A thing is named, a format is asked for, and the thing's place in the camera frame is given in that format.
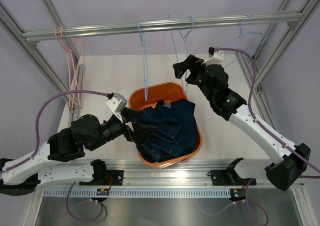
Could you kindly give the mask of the light blue hanger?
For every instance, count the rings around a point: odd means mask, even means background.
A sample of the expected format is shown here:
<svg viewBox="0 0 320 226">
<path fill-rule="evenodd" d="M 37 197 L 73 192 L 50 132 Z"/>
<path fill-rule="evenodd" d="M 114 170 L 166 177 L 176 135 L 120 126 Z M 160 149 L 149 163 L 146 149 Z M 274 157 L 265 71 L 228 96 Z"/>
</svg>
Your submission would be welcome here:
<svg viewBox="0 0 320 226">
<path fill-rule="evenodd" d="M 143 65 L 143 81 L 144 81 L 144 99 L 148 101 L 149 98 L 149 69 L 148 69 L 148 59 L 147 59 L 147 51 L 146 51 L 146 42 L 144 33 L 141 30 L 141 22 L 138 20 L 137 22 L 138 34 L 141 43 L 142 49 L 142 65 Z"/>
<path fill-rule="evenodd" d="M 235 41 L 227 46 L 227 48 L 240 49 L 253 55 L 259 46 L 267 42 L 273 36 L 274 29 L 254 29 L 249 25 L 245 25 L 245 22 L 248 22 L 249 19 L 255 18 L 255 15 L 249 14 L 238 22 L 238 36 Z"/>
<path fill-rule="evenodd" d="M 188 36 L 189 36 L 190 32 L 192 32 L 192 30 L 194 29 L 194 24 L 195 24 L 194 17 L 189 16 L 189 18 L 191 20 L 191 27 L 186 32 L 186 34 L 183 35 L 181 30 L 178 30 L 179 35 L 180 35 L 181 39 L 183 40 L 183 46 L 184 46 L 184 49 L 185 49 L 186 58 L 189 56 L 188 47 L 187 47 Z M 171 36 L 171 41 L 172 41 L 172 45 L 173 45 L 176 61 L 179 62 L 178 53 L 177 53 L 177 47 L 176 47 L 175 39 L 174 39 L 174 36 L 173 36 L 173 31 L 170 31 L 170 36 Z M 182 78 L 180 78 L 180 83 L 181 83 L 184 95 L 187 96 L 187 94 L 188 94 L 188 84 L 187 83 L 184 84 L 184 81 L 183 81 Z"/>
</svg>

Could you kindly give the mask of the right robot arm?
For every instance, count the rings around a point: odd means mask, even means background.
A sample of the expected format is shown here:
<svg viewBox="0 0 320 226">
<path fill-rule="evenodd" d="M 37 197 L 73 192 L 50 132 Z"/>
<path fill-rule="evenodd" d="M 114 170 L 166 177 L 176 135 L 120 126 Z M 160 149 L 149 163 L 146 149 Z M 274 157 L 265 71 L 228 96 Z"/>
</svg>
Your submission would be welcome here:
<svg viewBox="0 0 320 226">
<path fill-rule="evenodd" d="M 238 184 L 243 179 L 267 179 L 276 188 L 287 190 L 305 172 L 310 148 L 286 139 L 257 116 L 249 101 L 229 88 L 229 76 L 216 57 L 203 60 L 189 55 L 183 62 L 175 63 L 173 69 L 177 79 L 189 71 L 186 82 L 198 86 L 212 110 L 241 129 L 269 157 L 267 161 L 234 160 L 227 167 L 229 182 Z"/>
</svg>

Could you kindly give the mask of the dark blue denim garment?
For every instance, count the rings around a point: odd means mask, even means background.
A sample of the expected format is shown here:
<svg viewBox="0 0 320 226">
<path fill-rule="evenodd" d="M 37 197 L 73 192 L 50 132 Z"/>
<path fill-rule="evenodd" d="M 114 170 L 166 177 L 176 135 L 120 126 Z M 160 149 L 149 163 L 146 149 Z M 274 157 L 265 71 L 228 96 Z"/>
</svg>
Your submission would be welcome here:
<svg viewBox="0 0 320 226">
<path fill-rule="evenodd" d="M 192 153 L 198 138 L 197 126 L 158 126 L 144 144 L 137 148 L 148 162 L 163 162 Z"/>
</svg>

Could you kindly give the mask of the pink hanger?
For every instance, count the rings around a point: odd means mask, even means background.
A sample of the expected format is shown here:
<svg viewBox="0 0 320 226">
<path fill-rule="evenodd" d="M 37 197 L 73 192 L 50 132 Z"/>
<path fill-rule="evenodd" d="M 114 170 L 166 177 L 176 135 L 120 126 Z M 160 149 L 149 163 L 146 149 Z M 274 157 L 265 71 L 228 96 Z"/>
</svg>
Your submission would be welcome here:
<svg viewBox="0 0 320 226">
<path fill-rule="evenodd" d="M 58 35 L 58 26 L 55 26 L 53 29 L 53 33 L 55 39 L 59 42 L 63 50 L 66 54 L 66 61 L 67 61 L 67 69 L 68 69 L 68 90 L 72 91 L 79 88 L 78 84 L 78 67 L 75 64 L 73 50 L 75 49 L 78 38 L 74 39 L 70 46 L 67 45 L 66 41 L 63 39 L 63 29 L 64 26 L 60 29 L 60 34 Z"/>
<path fill-rule="evenodd" d="M 82 62 L 84 63 L 85 62 L 85 39 L 82 38 L 78 38 L 78 42 L 80 41 L 81 45 L 80 45 L 80 57 L 82 57 Z M 78 59 L 78 61 L 76 62 L 75 59 L 74 59 L 74 62 L 75 62 L 75 65 L 77 66 L 77 81 L 78 81 L 78 89 L 75 89 L 75 90 L 82 90 L 84 89 L 84 86 L 81 86 L 80 85 L 80 80 L 79 80 L 79 75 L 80 75 L 80 59 Z"/>
</svg>

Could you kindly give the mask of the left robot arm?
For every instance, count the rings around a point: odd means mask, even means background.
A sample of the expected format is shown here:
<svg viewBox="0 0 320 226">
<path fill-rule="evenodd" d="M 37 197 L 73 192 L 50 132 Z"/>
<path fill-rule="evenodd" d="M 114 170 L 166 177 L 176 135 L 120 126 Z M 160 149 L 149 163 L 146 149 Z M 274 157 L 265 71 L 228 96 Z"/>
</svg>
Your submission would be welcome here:
<svg viewBox="0 0 320 226">
<path fill-rule="evenodd" d="M 2 158 L 0 192 L 21 196 L 50 184 L 69 182 L 79 182 L 83 186 L 111 186 L 115 176 L 107 169 L 105 161 L 95 159 L 79 165 L 70 162 L 83 158 L 86 150 L 94 151 L 120 136 L 141 145 L 157 131 L 155 126 L 138 123 L 142 114 L 125 108 L 124 114 L 112 115 L 103 123 L 87 114 L 51 136 L 38 150 L 17 160 Z"/>
</svg>

